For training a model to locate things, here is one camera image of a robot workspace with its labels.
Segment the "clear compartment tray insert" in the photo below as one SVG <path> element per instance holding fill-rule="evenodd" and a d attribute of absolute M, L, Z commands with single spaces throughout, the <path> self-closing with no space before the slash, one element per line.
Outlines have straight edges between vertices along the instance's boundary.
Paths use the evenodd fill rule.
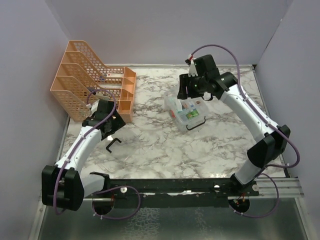
<path fill-rule="evenodd" d="M 189 125 L 191 123 L 195 123 L 197 121 L 201 121 L 202 119 L 206 118 L 209 112 L 209 109 L 205 103 L 205 101 L 202 98 L 188 98 L 185 100 L 181 100 L 180 102 L 182 104 L 183 107 L 183 111 L 182 112 L 177 112 L 176 109 L 176 105 L 175 105 L 175 100 L 177 98 L 175 97 L 169 97 L 168 98 L 168 102 L 167 102 L 167 108 L 168 108 L 168 113 L 169 116 L 176 121 L 178 124 L 182 124 L 182 125 Z M 195 109 L 190 109 L 189 106 L 189 101 L 193 101 L 195 104 Z M 198 116 L 193 117 L 191 119 L 188 119 L 186 117 L 186 114 L 188 114 L 189 112 L 192 111 L 197 111 L 199 113 Z"/>

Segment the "clear teal pad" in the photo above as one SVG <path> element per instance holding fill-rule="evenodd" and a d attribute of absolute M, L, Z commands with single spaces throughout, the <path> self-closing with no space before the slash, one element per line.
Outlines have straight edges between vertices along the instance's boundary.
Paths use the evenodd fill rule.
<path fill-rule="evenodd" d="M 175 107 L 178 113 L 183 111 L 183 105 L 179 99 L 176 99 L 175 101 Z"/>

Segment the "clear medicine kit box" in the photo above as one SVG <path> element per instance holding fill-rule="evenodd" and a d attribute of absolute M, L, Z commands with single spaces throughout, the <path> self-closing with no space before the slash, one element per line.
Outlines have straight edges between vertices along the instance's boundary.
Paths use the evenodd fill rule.
<path fill-rule="evenodd" d="M 201 98 L 177 98 L 178 88 L 173 87 L 163 94 L 164 110 L 181 133 L 192 131 L 206 123 L 209 109 Z"/>

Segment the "small green box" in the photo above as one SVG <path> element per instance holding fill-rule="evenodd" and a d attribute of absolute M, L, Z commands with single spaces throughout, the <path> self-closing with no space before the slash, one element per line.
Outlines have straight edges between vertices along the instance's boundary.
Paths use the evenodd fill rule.
<path fill-rule="evenodd" d="M 199 115 L 199 113 L 197 111 L 192 111 L 192 112 L 189 112 L 188 114 L 186 114 L 186 117 L 188 119 L 192 119 L 192 118 L 194 118 L 194 117 L 196 117 L 198 115 Z"/>

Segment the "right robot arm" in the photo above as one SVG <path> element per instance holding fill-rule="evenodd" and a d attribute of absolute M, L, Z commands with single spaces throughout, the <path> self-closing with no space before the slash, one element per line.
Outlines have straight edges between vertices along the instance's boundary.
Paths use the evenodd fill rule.
<path fill-rule="evenodd" d="M 186 63 L 189 72 L 179 76 L 177 98 L 186 100 L 211 94 L 236 113 L 256 142 L 247 151 L 243 166 L 231 176 L 229 189 L 240 196 L 267 164 L 284 152 L 291 130 L 287 125 L 278 125 L 259 109 L 231 72 L 220 73 L 212 55 L 191 58 Z"/>

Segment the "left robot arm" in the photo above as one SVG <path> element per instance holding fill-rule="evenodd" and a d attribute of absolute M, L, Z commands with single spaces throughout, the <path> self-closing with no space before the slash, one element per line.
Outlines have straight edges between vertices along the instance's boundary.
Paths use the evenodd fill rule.
<path fill-rule="evenodd" d="M 111 186 L 97 173 L 81 178 L 81 171 L 96 145 L 125 126 L 125 121 L 110 100 L 99 100 L 96 111 L 87 117 L 70 149 L 54 165 L 41 172 L 41 200 L 55 209 L 77 211 L 85 197 L 97 194 L 103 198 Z"/>

